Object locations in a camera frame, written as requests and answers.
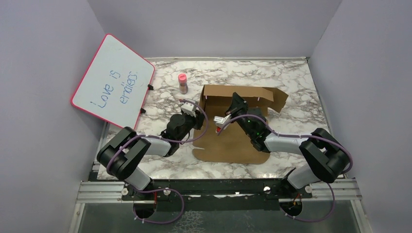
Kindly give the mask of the brown cardboard box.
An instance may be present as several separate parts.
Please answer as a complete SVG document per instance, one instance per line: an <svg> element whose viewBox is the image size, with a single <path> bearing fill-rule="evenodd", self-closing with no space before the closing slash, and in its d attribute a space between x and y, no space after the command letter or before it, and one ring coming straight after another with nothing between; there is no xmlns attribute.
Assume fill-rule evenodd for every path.
<svg viewBox="0 0 412 233"><path fill-rule="evenodd" d="M225 116L233 93L242 97L250 109L258 107L265 117L269 109L279 113L288 98L288 94L275 87L204 85L199 104L207 114L204 125L208 129L195 130L194 137L201 138L192 143L193 155L206 162L263 164L270 155L257 151L238 123L231 123L220 135L216 134L213 118Z"/></svg>

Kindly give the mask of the pink-capped clear bottle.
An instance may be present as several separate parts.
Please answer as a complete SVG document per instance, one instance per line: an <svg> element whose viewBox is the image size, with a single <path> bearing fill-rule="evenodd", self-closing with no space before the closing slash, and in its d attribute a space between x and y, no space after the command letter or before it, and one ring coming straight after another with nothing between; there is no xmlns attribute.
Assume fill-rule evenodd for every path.
<svg viewBox="0 0 412 233"><path fill-rule="evenodd" d="M178 81L179 81L179 90L182 94L186 94L189 90L188 84L187 84L187 76L186 74L182 73L178 75Z"/></svg>

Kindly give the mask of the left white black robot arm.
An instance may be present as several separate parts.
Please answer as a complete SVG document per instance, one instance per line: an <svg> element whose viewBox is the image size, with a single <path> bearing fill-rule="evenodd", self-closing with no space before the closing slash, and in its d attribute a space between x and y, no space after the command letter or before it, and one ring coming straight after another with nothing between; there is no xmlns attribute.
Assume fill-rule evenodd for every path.
<svg viewBox="0 0 412 233"><path fill-rule="evenodd" d="M108 174L132 185L140 199L147 199L153 192L152 179L138 168L139 163L145 155L173 155L192 129L201 129L205 116L198 110L194 113L195 116L183 112L172 115L159 138L143 136L130 127L124 127L100 149L97 161Z"/></svg>

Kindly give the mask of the aluminium frame rail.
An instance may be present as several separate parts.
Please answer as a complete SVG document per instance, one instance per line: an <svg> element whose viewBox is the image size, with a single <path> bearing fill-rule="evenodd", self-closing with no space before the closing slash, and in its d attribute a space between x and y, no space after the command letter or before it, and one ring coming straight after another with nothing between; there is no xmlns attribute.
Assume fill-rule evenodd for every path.
<svg viewBox="0 0 412 233"><path fill-rule="evenodd" d="M293 197L276 192L280 179L200 179L158 180L158 188L143 194L115 180L97 179L98 164L93 165L89 181L81 182L76 199L76 214L69 231L78 233L87 225L89 205L123 207L135 221L153 225L158 232L169 225L179 231L205 231L206 221L212 226L227 223L256 232L251 220L267 219L271 229L290 231L301 227L314 233L369 233L371 226L362 205L355 179L339 178L334 183L314 183Z"/></svg>

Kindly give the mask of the pink-framed whiteboard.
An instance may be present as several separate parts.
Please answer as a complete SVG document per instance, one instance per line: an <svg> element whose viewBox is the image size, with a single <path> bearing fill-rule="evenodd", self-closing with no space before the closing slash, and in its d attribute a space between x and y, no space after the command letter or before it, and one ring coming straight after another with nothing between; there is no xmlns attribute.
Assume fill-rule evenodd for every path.
<svg viewBox="0 0 412 233"><path fill-rule="evenodd" d="M135 128L154 74L152 63L106 34L70 102L108 123Z"/></svg>

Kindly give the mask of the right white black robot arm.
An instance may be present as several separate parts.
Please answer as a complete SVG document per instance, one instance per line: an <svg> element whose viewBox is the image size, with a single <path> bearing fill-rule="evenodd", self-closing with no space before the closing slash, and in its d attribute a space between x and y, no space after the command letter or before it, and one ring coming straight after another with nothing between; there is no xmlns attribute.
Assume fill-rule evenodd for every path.
<svg viewBox="0 0 412 233"><path fill-rule="evenodd" d="M281 180L277 191L291 198L301 188L319 181L333 183L353 166L350 152L328 131L317 128L310 134L282 134L266 122L259 108L249 108L236 92L225 112L222 129L236 122L259 152L287 152L302 155L306 165L294 168Z"/></svg>

